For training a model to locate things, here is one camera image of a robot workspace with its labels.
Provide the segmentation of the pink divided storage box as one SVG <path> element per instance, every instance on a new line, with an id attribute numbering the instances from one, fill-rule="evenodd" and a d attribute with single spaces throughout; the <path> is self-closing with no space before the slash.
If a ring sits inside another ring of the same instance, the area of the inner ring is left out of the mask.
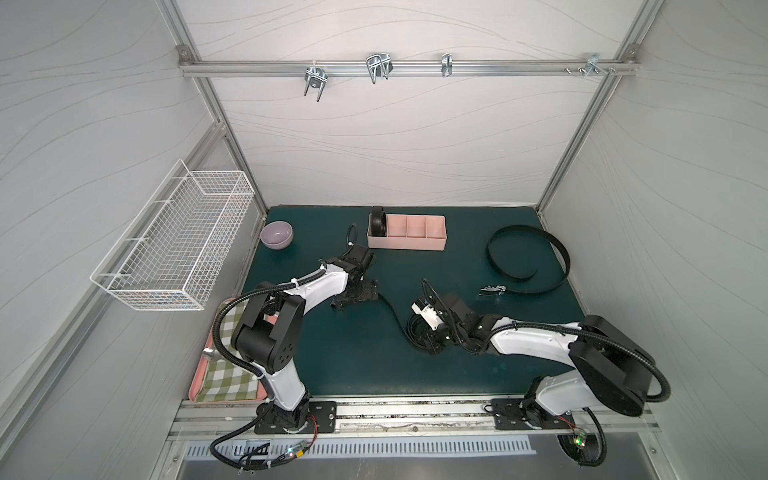
<path id="1" fill-rule="evenodd" d="M 369 248 L 389 250 L 444 251 L 447 243 L 443 215 L 385 213 L 384 236 L 367 233 Z"/>

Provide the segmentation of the long black belt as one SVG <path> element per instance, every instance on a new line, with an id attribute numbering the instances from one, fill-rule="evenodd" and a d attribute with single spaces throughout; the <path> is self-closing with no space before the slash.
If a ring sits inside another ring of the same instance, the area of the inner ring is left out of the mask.
<path id="1" fill-rule="evenodd" d="M 372 237 L 387 235 L 387 214 L 380 205 L 373 206 L 369 218 L 369 233 Z"/>

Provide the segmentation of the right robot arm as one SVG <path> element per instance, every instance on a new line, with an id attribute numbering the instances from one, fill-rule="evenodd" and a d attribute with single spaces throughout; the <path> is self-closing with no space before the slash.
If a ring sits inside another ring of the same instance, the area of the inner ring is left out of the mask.
<path id="1" fill-rule="evenodd" d="M 409 340 L 430 354 L 454 345 L 474 355 L 525 356 L 566 366 L 535 378 L 511 408 L 534 429 L 574 410 L 604 406 L 639 417 L 646 404 L 670 399 L 671 384 L 653 357 L 607 319 L 551 324 L 472 311 L 460 298 L 440 296 L 429 281 L 411 306 Z"/>

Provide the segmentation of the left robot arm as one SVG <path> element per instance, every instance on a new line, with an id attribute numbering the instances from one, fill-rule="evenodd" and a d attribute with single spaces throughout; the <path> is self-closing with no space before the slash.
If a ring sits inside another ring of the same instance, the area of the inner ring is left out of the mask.
<path id="1" fill-rule="evenodd" d="M 377 300 L 375 282 L 365 278 L 373 258 L 370 248 L 349 243 L 342 255 L 322 260 L 311 273 L 263 283 L 231 300 L 213 321 L 216 351 L 259 380 L 278 411 L 302 414 L 309 396 L 293 357 L 304 316 L 327 300 L 335 310 Z"/>

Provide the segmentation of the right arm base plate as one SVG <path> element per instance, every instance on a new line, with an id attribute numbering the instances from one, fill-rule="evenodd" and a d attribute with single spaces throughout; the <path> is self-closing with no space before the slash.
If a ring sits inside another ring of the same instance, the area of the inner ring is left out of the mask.
<path id="1" fill-rule="evenodd" d="M 571 430 L 575 421 L 570 414 L 553 415 L 532 399 L 495 398 L 483 406 L 496 430 Z"/>

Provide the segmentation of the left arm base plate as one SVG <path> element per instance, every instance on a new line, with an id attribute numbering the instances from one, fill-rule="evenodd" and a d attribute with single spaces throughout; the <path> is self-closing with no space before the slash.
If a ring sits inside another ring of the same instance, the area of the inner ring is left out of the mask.
<path id="1" fill-rule="evenodd" d="M 259 435 L 333 433 L 336 429 L 337 403 L 304 400 L 295 410 L 284 410 L 273 402 L 260 405 L 254 433 Z"/>

